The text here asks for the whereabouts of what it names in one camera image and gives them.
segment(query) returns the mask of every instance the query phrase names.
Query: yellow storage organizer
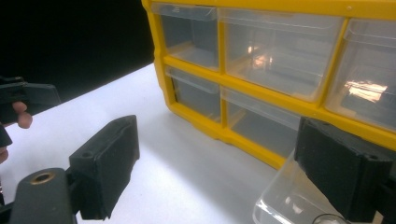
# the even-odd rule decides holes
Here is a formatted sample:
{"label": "yellow storage organizer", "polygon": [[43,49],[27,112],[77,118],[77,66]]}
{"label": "yellow storage organizer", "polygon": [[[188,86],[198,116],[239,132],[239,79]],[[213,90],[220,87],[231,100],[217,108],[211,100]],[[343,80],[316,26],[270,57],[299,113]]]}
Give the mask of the yellow storage organizer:
{"label": "yellow storage organizer", "polygon": [[275,168],[300,116],[396,151],[396,1],[142,2],[165,102],[202,132]]}

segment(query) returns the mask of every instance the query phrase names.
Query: yellow plastic frame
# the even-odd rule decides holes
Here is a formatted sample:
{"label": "yellow plastic frame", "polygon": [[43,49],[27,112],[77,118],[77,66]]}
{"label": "yellow plastic frame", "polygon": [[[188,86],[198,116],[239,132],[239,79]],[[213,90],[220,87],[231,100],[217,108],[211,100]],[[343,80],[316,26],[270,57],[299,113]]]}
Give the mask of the yellow plastic frame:
{"label": "yellow plastic frame", "polygon": [[[330,60],[330,66],[326,74],[318,99],[314,102],[306,102],[272,91],[264,87],[248,83],[235,77],[226,76],[225,74],[225,44],[224,29],[225,24],[218,23],[218,41],[219,41],[219,71],[211,71],[192,63],[186,63],[166,54],[163,30],[161,27],[160,16],[151,11],[153,2],[182,5],[200,5],[212,7],[236,7],[246,9],[261,9],[270,11],[309,13],[319,15],[331,15],[344,17],[339,36],[337,37],[334,53]],[[347,29],[348,22],[351,18],[364,18],[376,20],[396,21],[396,1],[391,0],[142,0],[143,6],[148,13],[148,21],[155,46],[155,68],[160,87],[163,89],[165,102],[169,109],[182,118],[188,120],[195,128],[201,130],[207,135],[219,139],[223,142],[233,144],[247,153],[268,163],[276,169],[279,169],[285,162],[285,158],[277,155],[271,150],[259,146],[246,138],[234,133],[227,127],[227,104],[224,100],[220,101],[221,123],[216,123],[192,109],[178,104],[175,98],[172,79],[165,75],[165,66],[187,71],[192,75],[205,78],[245,94],[261,99],[264,102],[286,108],[303,116],[321,119],[339,127],[349,133],[354,133],[368,141],[380,146],[387,147],[396,151],[396,132],[385,128],[372,126],[358,120],[349,119],[342,115],[328,111],[324,104],[326,96],[331,86],[333,73],[335,72],[338,58],[342,54],[344,45],[344,33]]]}

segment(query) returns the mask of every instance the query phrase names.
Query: black clamp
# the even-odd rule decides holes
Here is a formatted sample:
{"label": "black clamp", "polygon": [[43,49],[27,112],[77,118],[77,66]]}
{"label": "black clamp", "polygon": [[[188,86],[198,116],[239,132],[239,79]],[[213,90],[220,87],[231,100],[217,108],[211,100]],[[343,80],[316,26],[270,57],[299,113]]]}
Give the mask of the black clamp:
{"label": "black clamp", "polygon": [[396,223],[396,152],[317,119],[302,118],[294,159],[352,222]]}

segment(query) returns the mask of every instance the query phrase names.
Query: plastic drawer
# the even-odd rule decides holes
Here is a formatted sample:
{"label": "plastic drawer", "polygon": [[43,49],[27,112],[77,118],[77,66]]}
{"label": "plastic drawer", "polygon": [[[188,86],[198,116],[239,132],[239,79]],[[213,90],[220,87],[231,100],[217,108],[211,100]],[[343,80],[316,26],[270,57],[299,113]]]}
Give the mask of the plastic drawer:
{"label": "plastic drawer", "polygon": [[[276,177],[256,202],[256,224],[350,223],[345,222],[327,198],[308,179],[292,153]],[[335,221],[316,222],[324,216]]]}
{"label": "plastic drawer", "polygon": [[351,20],[327,108],[396,130],[396,21]]}
{"label": "plastic drawer", "polygon": [[220,122],[218,84],[170,66],[166,68],[166,75],[172,78],[178,103],[215,122]]}
{"label": "plastic drawer", "polygon": [[219,69],[215,7],[153,3],[151,10],[161,15],[168,54],[211,70]]}
{"label": "plastic drawer", "polygon": [[226,72],[306,101],[316,99],[343,18],[221,8]]}
{"label": "plastic drawer", "polygon": [[221,89],[231,130],[287,158],[294,149],[300,116],[230,89]]}

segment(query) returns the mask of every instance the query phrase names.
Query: black background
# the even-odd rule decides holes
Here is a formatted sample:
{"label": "black background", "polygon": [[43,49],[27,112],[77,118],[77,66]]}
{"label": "black background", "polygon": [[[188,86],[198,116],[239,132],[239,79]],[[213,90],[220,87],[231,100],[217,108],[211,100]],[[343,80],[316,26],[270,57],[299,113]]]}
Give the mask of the black background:
{"label": "black background", "polygon": [[3,1],[0,76],[57,87],[63,102],[153,61],[140,0]]}

